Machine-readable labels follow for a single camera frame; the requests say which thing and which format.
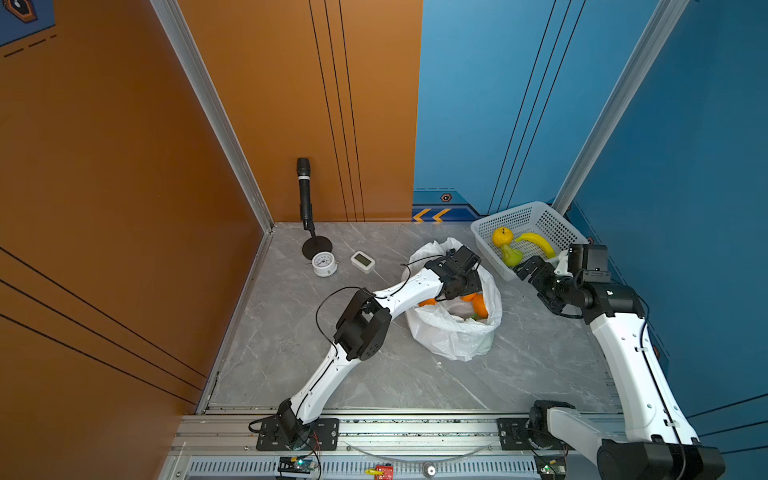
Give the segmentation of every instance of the yellow chevron arrow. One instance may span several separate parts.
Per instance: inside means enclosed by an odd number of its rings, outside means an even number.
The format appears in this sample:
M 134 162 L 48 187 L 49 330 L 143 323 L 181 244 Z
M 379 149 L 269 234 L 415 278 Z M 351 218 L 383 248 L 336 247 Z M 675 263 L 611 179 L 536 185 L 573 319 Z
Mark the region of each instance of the yellow chevron arrow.
M 431 208 L 425 208 L 424 210 L 418 212 L 416 215 L 413 216 L 413 220 L 416 220 L 417 222 L 423 222 L 424 220 L 422 220 L 422 215 L 426 214 L 430 210 Z
M 451 211 L 451 209 L 450 209 L 450 208 L 445 208 L 445 209 L 444 209 L 442 212 L 440 212 L 439 214 L 437 214 L 437 215 L 435 215 L 434 217 L 432 217 L 432 219 L 433 219 L 435 222 L 442 222 L 443 220 L 442 220 L 442 218 L 440 218 L 440 217 L 441 217 L 443 214 L 446 214 L 446 213 L 448 213 L 449 211 Z

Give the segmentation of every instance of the yellow banana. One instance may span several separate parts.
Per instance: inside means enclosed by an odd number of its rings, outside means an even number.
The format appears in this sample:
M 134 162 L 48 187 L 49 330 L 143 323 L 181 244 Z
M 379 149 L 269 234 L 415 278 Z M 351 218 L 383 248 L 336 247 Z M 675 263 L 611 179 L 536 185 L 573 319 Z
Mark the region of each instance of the yellow banana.
M 547 258 L 555 258 L 557 256 L 549 242 L 544 240 L 544 237 L 538 233 L 523 233 L 521 236 L 515 238 L 515 242 L 519 242 L 520 240 L 531 242 L 535 246 L 541 248 L 541 251 L 544 252 Z

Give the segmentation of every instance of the hexagon symbol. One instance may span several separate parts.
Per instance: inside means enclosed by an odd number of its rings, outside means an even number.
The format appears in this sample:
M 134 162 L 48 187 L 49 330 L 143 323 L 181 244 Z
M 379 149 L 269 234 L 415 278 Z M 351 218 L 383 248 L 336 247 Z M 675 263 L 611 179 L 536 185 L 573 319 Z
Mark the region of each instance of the hexagon symbol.
M 6 10 L 24 23 L 34 22 L 38 19 L 32 0 L 2 0 Z

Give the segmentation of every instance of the gray marble tabletop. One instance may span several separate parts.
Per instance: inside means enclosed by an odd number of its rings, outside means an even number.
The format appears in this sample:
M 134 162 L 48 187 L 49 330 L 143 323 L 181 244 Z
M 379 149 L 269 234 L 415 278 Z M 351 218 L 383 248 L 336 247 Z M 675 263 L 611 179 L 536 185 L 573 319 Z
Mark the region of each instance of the gray marble tabletop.
M 332 291 L 394 285 L 402 275 L 400 264 L 434 240 L 454 237 L 477 252 L 468 223 L 318 223 L 316 228 L 333 242 L 338 271 L 317 277 L 301 254 L 308 237 L 301 224 L 275 226 L 210 406 L 277 407 L 296 393 L 328 351 L 315 310 Z M 357 250 L 376 259 L 373 272 L 351 264 Z M 435 355 L 412 338 L 401 315 L 381 350 L 347 376 L 326 407 L 527 412 L 536 399 L 555 399 L 585 412 L 616 412 L 615 389 L 583 321 L 553 315 L 531 285 L 505 282 L 492 266 L 488 270 L 501 291 L 504 314 L 487 354 L 468 362 Z M 353 294 L 338 293 L 320 310 L 319 324 L 328 336 Z

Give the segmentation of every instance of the white basket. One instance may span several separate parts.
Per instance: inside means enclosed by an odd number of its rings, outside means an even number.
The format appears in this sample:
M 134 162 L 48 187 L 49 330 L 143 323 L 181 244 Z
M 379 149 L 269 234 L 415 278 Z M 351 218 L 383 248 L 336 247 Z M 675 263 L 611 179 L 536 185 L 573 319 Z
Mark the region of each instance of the white basket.
M 531 202 L 475 220 L 472 222 L 472 232 L 478 248 L 504 280 L 517 278 L 517 274 L 502 262 L 502 251 L 491 242 L 491 235 L 499 227 L 512 230 L 515 238 L 523 233 L 538 233 L 552 245 L 556 253 L 565 250 L 571 243 L 587 243 L 587 239 L 576 227 L 544 202 Z M 534 255 L 547 259 L 544 252 L 531 242 L 512 241 L 511 246 L 523 253 L 521 263 Z

